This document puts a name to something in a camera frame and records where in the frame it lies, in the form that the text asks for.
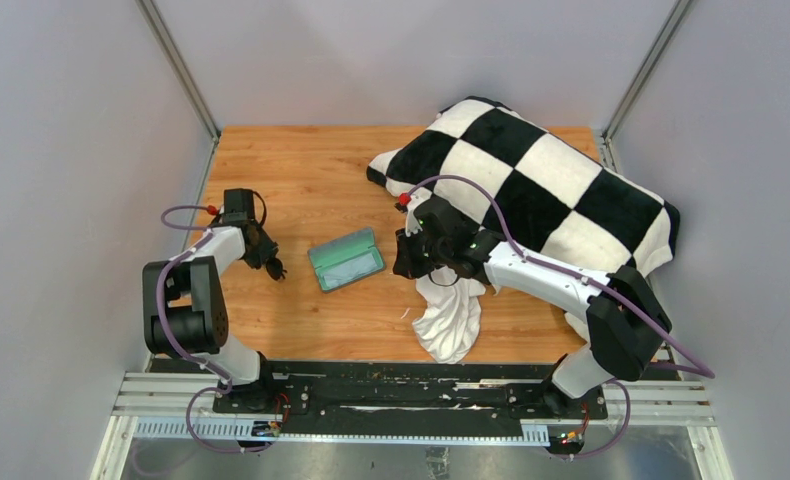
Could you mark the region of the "grey glasses case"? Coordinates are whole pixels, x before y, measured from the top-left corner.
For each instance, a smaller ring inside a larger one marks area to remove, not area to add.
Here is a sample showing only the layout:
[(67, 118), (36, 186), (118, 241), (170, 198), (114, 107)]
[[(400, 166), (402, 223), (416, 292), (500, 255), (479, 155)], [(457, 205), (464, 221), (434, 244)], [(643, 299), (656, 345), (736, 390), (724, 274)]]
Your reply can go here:
[(324, 293), (377, 274), (386, 266), (371, 227), (314, 246), (307, 255)]

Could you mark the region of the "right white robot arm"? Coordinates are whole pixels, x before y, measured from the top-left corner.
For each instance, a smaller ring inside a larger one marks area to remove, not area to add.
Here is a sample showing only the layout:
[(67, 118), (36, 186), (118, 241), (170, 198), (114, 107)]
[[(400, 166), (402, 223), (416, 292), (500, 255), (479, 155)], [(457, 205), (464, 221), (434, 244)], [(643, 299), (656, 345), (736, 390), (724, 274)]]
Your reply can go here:
[(551, 259), (471, 226), (439, 197), (404, 194), (395, 207), (407, 216), (396, 233), (395, 274), (418, 279), (447, 268), (455, 280), (509, 287), (584, 320), (587, 344), (557, 361), (541, 392), (555, 417), (572, 414), (585, 394), (611, 379), (638, 380), (672, 329), (633, 267), (603, 272)]

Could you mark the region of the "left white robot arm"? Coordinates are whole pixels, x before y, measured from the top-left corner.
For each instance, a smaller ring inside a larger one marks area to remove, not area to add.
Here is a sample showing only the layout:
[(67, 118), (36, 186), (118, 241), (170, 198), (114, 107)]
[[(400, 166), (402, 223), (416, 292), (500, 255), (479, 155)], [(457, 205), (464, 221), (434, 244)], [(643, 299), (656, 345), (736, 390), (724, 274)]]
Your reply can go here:
[(247, 188), (228, 189), (220, 207), (205, 207), (212, 220), (191, 247), (142, 270), (143, 331), (148, 350), (185, 360), (216, 375), (219, 392), (254, 413), (269, 411), (277, 386), (265, 356), (230, 332), (220, 276), (243, 261), (273, 280), (285, 277), (278, 244), (265, 230), (267, 206)]

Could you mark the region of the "light blue cleaning cloth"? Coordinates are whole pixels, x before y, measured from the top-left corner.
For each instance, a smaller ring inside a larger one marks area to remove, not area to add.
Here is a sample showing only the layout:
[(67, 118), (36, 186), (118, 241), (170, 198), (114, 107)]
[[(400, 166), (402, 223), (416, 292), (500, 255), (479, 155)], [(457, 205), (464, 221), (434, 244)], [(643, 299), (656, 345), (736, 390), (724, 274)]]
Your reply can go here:
[(376, 270), (377, 262), (375, 257), (371, 254), (364, 254), (327, 267), (323, 271), (322, 279), (328, 289), (339, 288), (342, 285), (372, 274)]

